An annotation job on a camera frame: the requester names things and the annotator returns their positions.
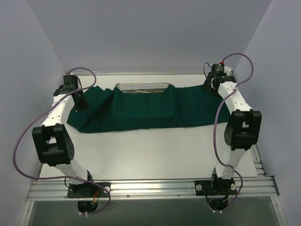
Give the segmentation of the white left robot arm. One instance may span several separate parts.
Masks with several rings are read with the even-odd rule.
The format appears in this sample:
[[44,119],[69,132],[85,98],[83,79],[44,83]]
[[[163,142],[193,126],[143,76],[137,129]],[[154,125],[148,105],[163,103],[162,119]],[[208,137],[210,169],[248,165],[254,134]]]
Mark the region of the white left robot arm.
[[39,127],[32,129],[32,137],[39,161],[70,176],[70,184],[78,186],[83,197],[90,197],[95,191],[95,185],[90,182],[93,178],[75,159],[75,148],[65,127],[71,110],[82,112],[88,109],[82,90],[65,97],[80,88],[77,76],[63,76],[63,85],[54,92],[53,109]]

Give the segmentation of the green surgical drape cloth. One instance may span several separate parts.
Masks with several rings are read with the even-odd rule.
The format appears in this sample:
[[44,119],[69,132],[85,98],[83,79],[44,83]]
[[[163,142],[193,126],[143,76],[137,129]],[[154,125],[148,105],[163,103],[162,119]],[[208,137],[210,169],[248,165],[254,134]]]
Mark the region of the green surgical drape cloth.
[[67,123],[81,133],[136,129],[190,128],[213,125],[220,97],[209,97],[202,87],[169,85],[160,93],[128,94],[99,86],[85,92],[89,106],[71,110]]

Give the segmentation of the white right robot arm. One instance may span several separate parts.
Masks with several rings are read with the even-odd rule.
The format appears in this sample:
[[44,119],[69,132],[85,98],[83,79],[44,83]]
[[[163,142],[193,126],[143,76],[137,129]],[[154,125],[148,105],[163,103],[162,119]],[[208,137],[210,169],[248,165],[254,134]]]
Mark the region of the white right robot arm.
[[[234,177],[242,156],[257,143],[262,114],[245,101],[235,78],[231,75],[209,73],[203,88],[205,91],[222,98],[216,112],[213,129],[214,154],[218,161],[218,165],[214,169],[217,178],[209,182],[210,191],[214,194],[220,194],[226,188],[224,180],[230,180]],[[223,155],[219,156],[216,132],[223,105],[228,108],[230,118],[224,131],[224,142],[227,147],[223,151]]]

